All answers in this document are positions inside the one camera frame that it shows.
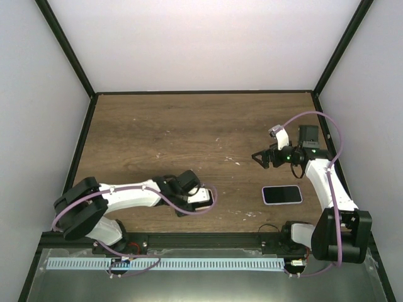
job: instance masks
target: white wall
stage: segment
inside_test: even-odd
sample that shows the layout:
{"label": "white wall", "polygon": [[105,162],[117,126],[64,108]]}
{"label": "white wall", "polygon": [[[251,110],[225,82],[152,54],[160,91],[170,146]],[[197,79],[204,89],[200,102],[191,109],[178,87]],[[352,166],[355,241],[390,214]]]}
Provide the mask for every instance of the white wall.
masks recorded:
{"label": "white wall", "polygon": [[374,1],[321,95],[343,129],[343,171],[403,301],[403,2]]}
{"label": "white wall", "polygon": [[0,1],[0,301],[16,301],[89,99],[34,1]]}
{"label": "white wall", "polygon": [[313,89],[359,0],[50,0],[95,91]]}

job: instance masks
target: phone screen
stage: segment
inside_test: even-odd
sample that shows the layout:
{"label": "phone screen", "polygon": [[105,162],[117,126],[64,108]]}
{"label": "phone screen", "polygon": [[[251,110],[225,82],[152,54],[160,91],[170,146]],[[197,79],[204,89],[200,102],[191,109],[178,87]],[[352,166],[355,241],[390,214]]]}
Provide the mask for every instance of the phone screen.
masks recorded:
{"label": "phone screen", "polygon": [[298,186],[264,187],[262,189],[265,204],[301,203],[302,196]]}

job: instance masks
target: black smartphone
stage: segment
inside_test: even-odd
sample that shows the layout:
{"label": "black smartphone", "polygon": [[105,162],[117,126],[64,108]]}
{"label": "black smartphone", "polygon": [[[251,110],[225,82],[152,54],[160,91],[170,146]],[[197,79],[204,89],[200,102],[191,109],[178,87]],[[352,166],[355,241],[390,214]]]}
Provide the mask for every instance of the black smartphone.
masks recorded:
{"label": "black smartphone", "polygon": [[263,187],[262,195],[264,204],[268,206],[302,202],[301,190],[298,186]]}

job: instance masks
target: red wire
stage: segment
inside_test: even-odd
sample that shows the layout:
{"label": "red wire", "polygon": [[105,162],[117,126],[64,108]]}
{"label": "red wire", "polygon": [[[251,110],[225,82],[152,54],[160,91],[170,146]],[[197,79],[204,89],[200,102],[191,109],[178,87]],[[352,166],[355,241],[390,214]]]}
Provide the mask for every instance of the red wire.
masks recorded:
{"label": "red wire", "polygon": [[137,243],[135,243],[135,242],[129,242],[129,243],[128,243],[128,246],[129,246],[129,247],[137,247],[137,255],[140,254],[141,248],[140,248],[140,246],[139,246]]}

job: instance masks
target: wood grain surface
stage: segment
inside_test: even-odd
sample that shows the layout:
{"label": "wood grain surface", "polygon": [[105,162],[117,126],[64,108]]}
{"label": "wood grain surface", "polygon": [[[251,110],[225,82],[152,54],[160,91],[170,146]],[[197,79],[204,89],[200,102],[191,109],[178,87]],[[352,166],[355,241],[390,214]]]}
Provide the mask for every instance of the wood grain surface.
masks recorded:
{"label": "wood grain surface", "polygon": [[[294,178],[288,164],[264,170],[251,159],[273,143],[269,128],[307,110],[314,106],[305,93],[100,96],[76,182],[94,176],[125,184],[193,169],[219,191],[217,206],[201,216],[178,218],[168,206],[108,215],[130,232],[255,232],[263,223],[315,224],[321,207],[310,181]],[[319,122],[315,115],[301,117],[287,127],[290,140],[297,140],[301,124]],[[325,147],[322,135],[320,143]],[[263,186],[289,184],[300,186],[301,204],[263,204]]]}

